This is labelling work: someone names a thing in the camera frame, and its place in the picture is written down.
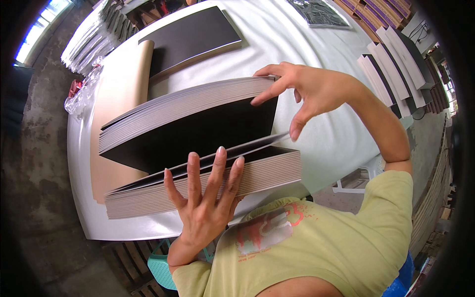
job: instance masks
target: electrical cable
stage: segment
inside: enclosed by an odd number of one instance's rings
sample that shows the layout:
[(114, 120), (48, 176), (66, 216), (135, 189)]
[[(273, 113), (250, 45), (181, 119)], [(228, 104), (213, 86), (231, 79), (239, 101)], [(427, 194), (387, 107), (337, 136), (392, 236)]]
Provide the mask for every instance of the electrical cable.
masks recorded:
[(422, 120), (422, 118), (426, 115), (427, 113), (427, 106), (423, 106), (423, 107), (420, 107), (420, 108), (423, 108), (424, 109), (424, 114), (422, 115), (422, 117), (420, 119), (415, 119), (414, 117), (412, 117), (415, 121), (419, 121), (419, 120)]
[(426, 35), (421, 38), (420, 36), (422, 35), (422, 32), (419, 34), (419, 37), (417, 38), (417, 42), (420, 42), (421, 40), (423, 40), (424, 38), (426, 38), (428, 35), (429, 35), (429, 32), (428, 30), (426, 29), (426, 26), (424, 25), (424, 30), (426, 31)]
[(420, 30), (420, 25), (422, 24), (424, 20), (420, 21), (420, 23), (417, 25), (417, 27), (415, 27), (410, 33), (409, 33), (409, 39), (411, 39), (414, 35), (417, 34), (417, 32), (419, 32)]

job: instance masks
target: white table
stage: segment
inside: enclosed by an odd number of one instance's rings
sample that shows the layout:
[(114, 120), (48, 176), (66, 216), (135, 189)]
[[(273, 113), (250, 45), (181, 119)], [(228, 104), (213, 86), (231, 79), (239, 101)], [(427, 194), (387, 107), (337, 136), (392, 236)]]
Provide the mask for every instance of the white table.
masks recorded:
[[(241, 31), (245, 40), (243, 48), (202, 61), (151, 86), (150, 98), (216, 80), (251, 76), (257, 69), (281, 61), (346, 72), (371, 88), (356, 63), (362, 53), (368, 53), (366, 46), (371, 40), (342, 9), (332, 1), (330, 3), (347, 17), (352, 29), (308, 28), (285, 0), (208, 0), (144, 28), (115, 49), (107, 57), (104, 67), (107, 63), (120, 63), (137, 46), (137, 41), (150, 32), (198, 10), (218, 5)], [(273, 130), (276, 133), (288, 130), (299, 108), (292, 90), (285, 91), (279, 97)], [(405, 118), (402, 122), (407, 128), (412, 124), (412, 118)], [(144, 240), (178, 236), (182, 223), (176, 211), (123, 220), (107, 219), (105, 206), (97, 204), (92, 197), (91, 123), (90, 109), (81, 122), (70, 117), (67, 136), (71, 188), (86, 237), (94, 240)], [(367, 129), (346, 104), (313, 118), (297, 142), (289, 140), (283, 146), (301, 151), (302, 183), (306, 188), (300, 184), (278, 192), (270, 190), (249, 195), (238, 205), (233, 223), (269, 200), (314, 193), (379, 153)]]

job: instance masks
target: clear plastic wrap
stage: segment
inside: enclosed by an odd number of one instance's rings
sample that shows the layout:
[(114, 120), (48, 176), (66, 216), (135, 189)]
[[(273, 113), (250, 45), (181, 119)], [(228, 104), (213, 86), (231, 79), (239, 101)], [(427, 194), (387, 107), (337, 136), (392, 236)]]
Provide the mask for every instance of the clear plastic wrap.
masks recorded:
[(326, 0), (287, 0), (309, 27), (351, 29), (350, 23)]
[(101, 78), (103, 68), (103, 56), (97, 57), (91, 64), (91, 72), (83, 80), (83, 85), (74, 97), (68, 97), (64, 101), (64, 109), (74, 118), (83, 118), (84, 111), (94, 102), (95, 91)]

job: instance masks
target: teal plastic chair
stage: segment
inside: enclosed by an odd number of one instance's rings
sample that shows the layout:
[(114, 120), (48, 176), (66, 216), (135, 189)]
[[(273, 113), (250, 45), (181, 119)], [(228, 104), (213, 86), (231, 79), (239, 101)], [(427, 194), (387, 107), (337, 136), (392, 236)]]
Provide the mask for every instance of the teal plastic chair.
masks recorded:
[[(171, 278), (170, 270), (168, 269), (168, 255), (157, 255), (155, 253), (164, 242), (166, 242), (168, 248), (170, 248), (170, 240), (168, 238), (161, 240), (158, 246), (153, 250), (152, 254), (148, 258), (147, 266), (152, 272), (152, 275), (157, 281), (157, 283), (169, 290), (176, 290), (177, 287), (175, 286), (175, 283)], [(214, 254), (208, 255), (208, 250), (206, 250), (206, 248), (203, 249), (203, 252), (205, 254), (206, 261), (208, 262), (214, 257)]]

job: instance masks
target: yellow t-shirt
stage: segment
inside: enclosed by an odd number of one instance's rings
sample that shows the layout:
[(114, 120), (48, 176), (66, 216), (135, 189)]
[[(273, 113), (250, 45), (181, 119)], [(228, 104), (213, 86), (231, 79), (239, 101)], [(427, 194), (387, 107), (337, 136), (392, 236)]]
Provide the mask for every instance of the yellow t-shirt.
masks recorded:
[(412, 177), (387, 171), (366, 186), (358, 214), (286, 197), (219, 239), (213, 264), (173, 273), (182, 297), (250, 296), (283, 280), (322, 278), (345, 297), (381, 296), (399, 275), (412, 231)]

